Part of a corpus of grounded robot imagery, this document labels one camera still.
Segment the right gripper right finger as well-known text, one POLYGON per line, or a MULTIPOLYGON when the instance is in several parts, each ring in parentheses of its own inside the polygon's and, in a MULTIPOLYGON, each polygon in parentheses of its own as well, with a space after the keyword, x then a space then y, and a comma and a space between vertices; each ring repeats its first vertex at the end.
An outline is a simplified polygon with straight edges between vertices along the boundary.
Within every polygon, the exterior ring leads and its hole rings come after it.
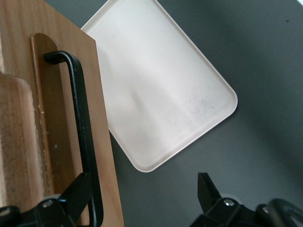
POLYGON ((198 173, 197 195, 202 208, 194 227, 241 227, 241 205, 220 195, 208 173, 198 173))

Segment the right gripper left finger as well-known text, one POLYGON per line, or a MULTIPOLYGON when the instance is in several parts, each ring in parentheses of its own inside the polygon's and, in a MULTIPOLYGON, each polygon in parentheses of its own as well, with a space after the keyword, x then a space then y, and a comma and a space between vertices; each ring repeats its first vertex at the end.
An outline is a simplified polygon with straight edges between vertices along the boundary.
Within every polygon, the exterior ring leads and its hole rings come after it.
POLYGON ((38 227, 74 227, 92 196, 91 174, 81 173, 56 199, 49 198, 34 208, 38 227))

